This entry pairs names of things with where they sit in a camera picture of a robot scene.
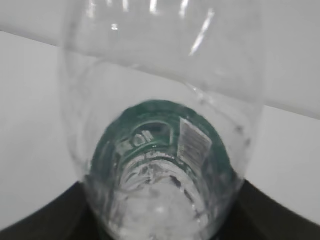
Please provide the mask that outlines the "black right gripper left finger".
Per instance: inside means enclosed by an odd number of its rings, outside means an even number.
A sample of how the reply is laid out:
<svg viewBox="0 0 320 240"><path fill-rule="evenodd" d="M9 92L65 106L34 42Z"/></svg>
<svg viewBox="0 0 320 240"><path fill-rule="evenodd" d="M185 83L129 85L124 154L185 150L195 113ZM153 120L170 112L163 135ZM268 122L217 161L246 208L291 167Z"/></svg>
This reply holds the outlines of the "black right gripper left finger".
<svg viewBox="0 0 320 240"><path fill-rule="evenodd" d="M81 183L37 212L0 231L2 240L109 240L87 203Z"/></svg>

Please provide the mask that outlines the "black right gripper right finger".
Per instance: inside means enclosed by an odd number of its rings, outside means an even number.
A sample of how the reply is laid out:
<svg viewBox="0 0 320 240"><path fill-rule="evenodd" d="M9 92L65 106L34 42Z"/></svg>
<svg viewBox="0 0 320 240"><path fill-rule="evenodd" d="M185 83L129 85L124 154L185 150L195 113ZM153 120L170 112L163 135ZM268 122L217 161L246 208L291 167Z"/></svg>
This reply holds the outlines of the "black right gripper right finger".
<svg viewBox="0 0 320 240"><path fill-rule="evenodd" d="M320 226L292 212L245 181L214 240L318 240Z"/></svg>

